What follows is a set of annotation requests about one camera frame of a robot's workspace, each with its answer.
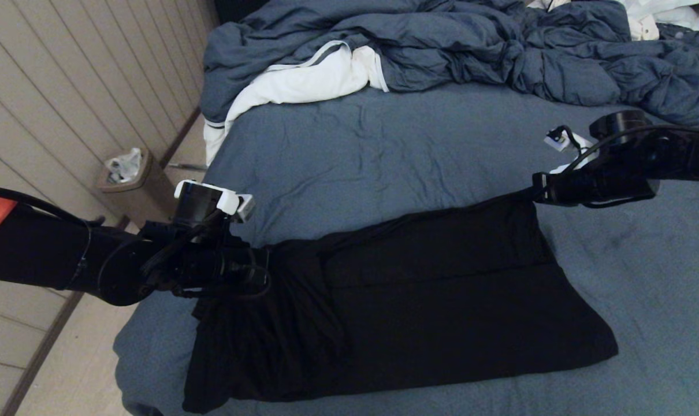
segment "black cloth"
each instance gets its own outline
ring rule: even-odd
[[[273,287],[198,328],[188,411],[575,369],[617,354],[518,192],[272,247]]]
[[[225,24],[227,21],[242,20],[264,6],[267,0],[213,0],[213,3],[218,21]]]

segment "wall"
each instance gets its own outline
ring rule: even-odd
[[[131,147],[161,158],[196,110],[210,0],[0,0],[0,186],[84,218]],[[0,283],[0,411],[65,302]]]

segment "cable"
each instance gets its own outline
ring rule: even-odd
[[[77,261],[77,266],[75,267],[75,273],[72,274],[72,277],[70,277],[69,282],[67,282],[67,286],[65,286],[65,289],[69,289],[69,287],[74,284],[74,282],[77,280],[78,277],[80,277],[80,274],[82,274],[83,269],[88,266],[88,250],[90,250],[90,244],[93,242],[93,229],[90,227],[90,224],[88,224],[88,221],[83,221],[85,224],[85,228],[88,229],[88,243],[85,245],[85,250],[83,250],[83,255],[80,257],[80,260]]]
[[[564,132],[566,132],[566,134],[568,135],[568,139],[571,141],[571,144],[578,150],[578,153],[580,154],[581,146],[580,143],[578,143],[578,141],[576,140],[575,136],[573,135],[573,130],[571,130],[571,128],[568,126],[560,126],[558,127],[558,129],[561,129]]]
[[[218,214],[222,213],[220,210],[213,210],[203,221],[202,223],[209,223],[209,221],[213,220]],[[204,224],[199,224],[191,229],[188,230],[185,234],[181,235],[176,239],[174,242],[169,243],[167,246],[162,248],[162,250],[159,250],[157,253],[155,253],[146,263],[144,263],[139,270],[144,274],[144,276],[149,276],[149,274],[154,270],[155,267],[159,266],[159,264],[163,263],[164,261],[167,261],[168,258],[172,257],[178,250],[181,248],[185,247],[187,243],[189,243],[191,240],[193,240],[195,237],[198,237],[199,235],[203,234],[203,232],[207,229],[207,226]]]
[[[61,220],[74,223],[82,222],[87,224],[87,221],[83,220],[82,218],[73,216],[72,214],[68,213],[62,208],[59,208],[59,206],[52,205],[51,203],[45,200],[41,200],[39,198],[27,195],[25,193],[0,188],[0,198],[25,203],[28,206],[33,206],[33,208],[38,208],[39,210],[45,211],[45,213],[49,213],[52,216],[56,216]]]
[[[258,272],[264,272],[265,274],[265,287],[260,289],[259,292],[254,293],[252,295],[235,295],[234,298],[240,299],[240,300],[253,300],[257,298],[261,298],[264,296],[268,290],[270,290],[270,287],[273,286],[273,277],[270,274],[270,271],[268,271],[265,267],[259,266],[258,264],[244,264],[242,269],[252,269],[252,270],[257,270]]]
[[[621,137],[624,137],[625,135],[636,133],[636,132],[643,132],[643,131],[651,131],[651,130],[660,130],[660,129],[669,129],[669,130],[676,130],[676,131],[681,131],[681,132],[699,132],[699,129],[694,129],[692,127],[683,127],[683,126],[674,126],[672,124],[656,124],[654,126],[640,126],[640,127],[632,127],[632,129],[626,129],[622,130],[621,132],[616,132],[613,135],[610,135],[609,137],[606,137],[603,140],[599,140],[597,144],[589,147],[585,152],[581,153],[574,161],[572,161],[567,168],[563,169],[563,171],[559,174],[558,176],[565,176],[566,174],[569,174],[576,169],[576,167],[588,156],[592,155],[594,152],[596,152],[598,149],[601,147],[606,146],[607,144],[610,144],[611,142],[614,142],[614,140],[619,139]],[[547,186],[542,187],[542,189],[535,194],[534,199],[537,199],[539,197],[542,197],[542,195],[545,195],[553,186],[555,186],[557,182],[557,178],[554,177],[553,180],[547,184]]]

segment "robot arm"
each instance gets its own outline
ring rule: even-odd
[[[545,141],[558,150],[573,144],[579,156],[564,169],[532,176],[536,202],[603,208],[654,198],[661,179],[699,181],[698,130],[652,126],[643,112],[622,111],[595,121],[590,135],[598,142],[585,147],[563,127]]]
[[[0,198],[17,201],[0,224],[0,280],[87,292],[117,306],[154,290],[184,297],[263,294],[268,251],[229,231],[231,222],[248,219],[252,196],[183,181],[176,197],[171,224],[148,221],[133,235],[0,188]]]

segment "wooden floor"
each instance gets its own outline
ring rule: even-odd
[[[200,116],[172,158],[173,163],[202,164],[205,146]],[[173,184],[201,181],[203,173],[167,168]],[[138,232],[135,226],[127,231]],[[127,416],[114,371],[113,343],[136,310],[111,306],[85,295],[44,361],[17,416]]]

